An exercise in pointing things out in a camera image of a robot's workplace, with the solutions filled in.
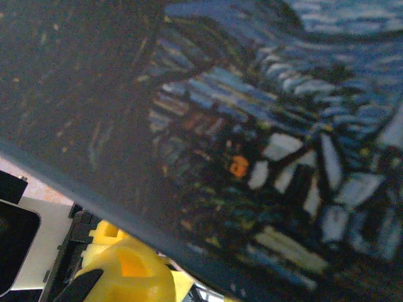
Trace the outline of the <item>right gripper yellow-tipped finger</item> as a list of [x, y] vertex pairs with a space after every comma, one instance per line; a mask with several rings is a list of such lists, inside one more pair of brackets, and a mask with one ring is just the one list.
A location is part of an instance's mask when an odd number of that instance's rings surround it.
[[83, 267], [57, 301], [174, 301], [171, 271], [156, 251], [126, 237]]

